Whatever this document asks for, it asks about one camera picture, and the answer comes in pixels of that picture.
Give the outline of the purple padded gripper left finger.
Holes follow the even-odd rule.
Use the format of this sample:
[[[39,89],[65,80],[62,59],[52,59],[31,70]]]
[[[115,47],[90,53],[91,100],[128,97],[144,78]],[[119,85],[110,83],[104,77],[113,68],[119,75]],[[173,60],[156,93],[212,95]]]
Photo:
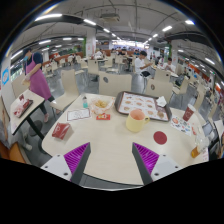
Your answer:
[[[90,153],[90,144],[85,143],[65,155],[56,154],[42,166],[42,169],[79,184]]]

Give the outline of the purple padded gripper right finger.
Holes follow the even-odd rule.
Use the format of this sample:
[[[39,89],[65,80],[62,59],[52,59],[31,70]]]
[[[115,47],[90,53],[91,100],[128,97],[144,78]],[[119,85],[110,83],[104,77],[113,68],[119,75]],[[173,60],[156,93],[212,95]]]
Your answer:
[[[132,154],[144,185],[182,169],[182,167],[168,155],[159,155],[137,143],[132,145]]]

